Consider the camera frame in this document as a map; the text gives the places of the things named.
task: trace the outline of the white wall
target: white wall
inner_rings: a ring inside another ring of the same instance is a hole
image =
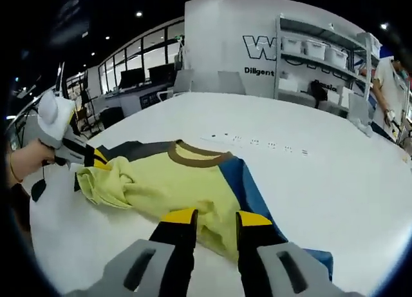
[[[102,94],[100,91],[100,81],[98,79],[98,66],[88,69],[88,84],[91,99]]]
[[[326,10],[288,0],[193,0],[185,6],[185,67],[195,69],[194,80],[207,85],[209,91],[216,89],[217,71],[240,72],[247,94],[273,97],[274,79],[271,75],[257,76],[245,73],[245,67],[260,70],[275,70],[276,61],[272,57],[261,56],[251,59],[243,36],[253,36],[268,41],[276,37],[276,17],[283,14],[335,29],[346,34],[363,32],[353,23],[327,12]],[[311,70],[306,65],[291,66],[284,61],[281,68],[295,71],[302,80],[310,79]],[[316,69],[316,79],[334,85],[344,84],[331,74]]]

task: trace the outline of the blue fabric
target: blue fabric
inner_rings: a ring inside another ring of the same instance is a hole
[[[272,218],[272,215],[270,214],[270,211],[266,206],[265,201],[263,200],[263,197],[259,192],[259,189],[256,186],[245,161],[238,157],[233,157],[232,159],[221,163],[219,168],[228,185],[238,199],[241,210],[263,215],[265,218],[269,219],[273,223],[278,235],[287,242],[288,239],[284,236]],[[332,280],[332,254],[330,252],[311,249],[305,249],[305,251],[328,268],[329,279]]]

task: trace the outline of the table surface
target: table surface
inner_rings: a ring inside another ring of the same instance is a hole
[[[345,119],[272,99],[188,93],[89,143],[112,148],[176,139],[243,158],[282,232],[301,247],[330,251],[333,282],[345,291],[371,294],[406,248],[412,230],[406,154]],[[66,167],[50,166],[46,191],[30,202],[35,255],[61,293],[89,287],[110,259],[156,227],[136,211],[92,205],[73,192],[74,177]],[[188,296],[243,296],[236,265],[200,245],[194,256]]]

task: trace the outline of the ceiling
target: ceiling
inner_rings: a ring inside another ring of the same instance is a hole
[[[99,64],[133,37],[183,16],[186,1],[19,0],[19,86],[32,85],[40,75],[44,84],[52,85],[61,61],[66,61],[67,77],[81,72],[84,64],[88,68]],[[323,8],[373,33],[392,51],[401,51],[412,70],[411,47],[406,46],[412,43],[406,24],[407,0],[293,1]],[[139,10],[142,18],[135,17]],[[387,31],[380,29],[381,23],[389,23]]]

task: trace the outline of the person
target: person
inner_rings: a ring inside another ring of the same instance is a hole
[[[54,161],[54,150],[45,146],[39,139],[14,152],[6,154],[8,187],[21,183],[25,177],[41,168],[43,161]]]
[[[393,129],[396,127],[392,121],[395,120],[401,125],[404,119],[406,84],[404,84],[405,91],[401,85],[406,79],[407,72],[397,57],[380,60],[373,79],[372,92],[378,104],[371,127],[375,133],[392,142],[397,140],[396,135],[393,134]]]

